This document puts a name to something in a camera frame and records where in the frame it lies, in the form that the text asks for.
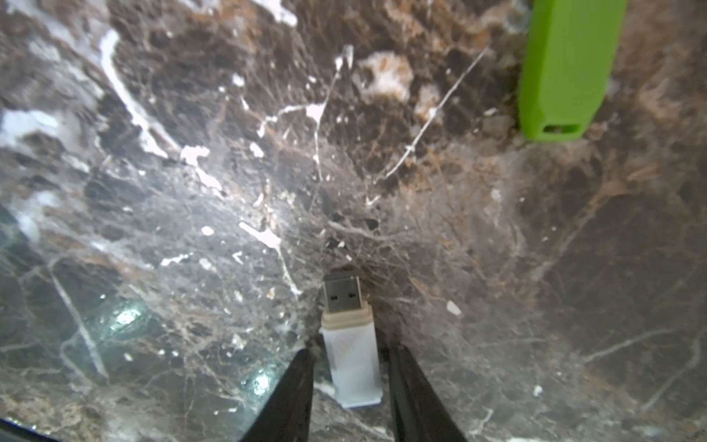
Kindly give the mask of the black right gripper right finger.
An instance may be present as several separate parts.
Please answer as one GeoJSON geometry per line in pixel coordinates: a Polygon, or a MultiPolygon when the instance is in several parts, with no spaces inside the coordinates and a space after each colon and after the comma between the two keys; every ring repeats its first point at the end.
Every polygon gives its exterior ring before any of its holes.
{"type": "Polygon", "coordinates": [[[388,349],[388,378],[396,441],[466,441],[408,347],[388,349]]]}

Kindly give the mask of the white usb drive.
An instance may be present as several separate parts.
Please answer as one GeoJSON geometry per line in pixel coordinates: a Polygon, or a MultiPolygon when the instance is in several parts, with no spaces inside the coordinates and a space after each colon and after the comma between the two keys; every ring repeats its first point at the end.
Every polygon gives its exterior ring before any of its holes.
{"type": "Polygon", "coordinates": [[[335,400],[347,409],[381,403],[383,388],[373,309],[363,296],[358,274],[328,274],[322,293],[325,308],[320,333],[335,400]]]}

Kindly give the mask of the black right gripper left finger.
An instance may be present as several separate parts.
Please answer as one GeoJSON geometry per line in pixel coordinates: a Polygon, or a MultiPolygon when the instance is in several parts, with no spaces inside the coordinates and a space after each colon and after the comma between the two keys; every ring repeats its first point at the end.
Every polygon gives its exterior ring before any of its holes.
{"type": "Polygon", "coordinates": [[[296,353],[242,442],[309,440],[314,365],[309,349],[296,353]]]}

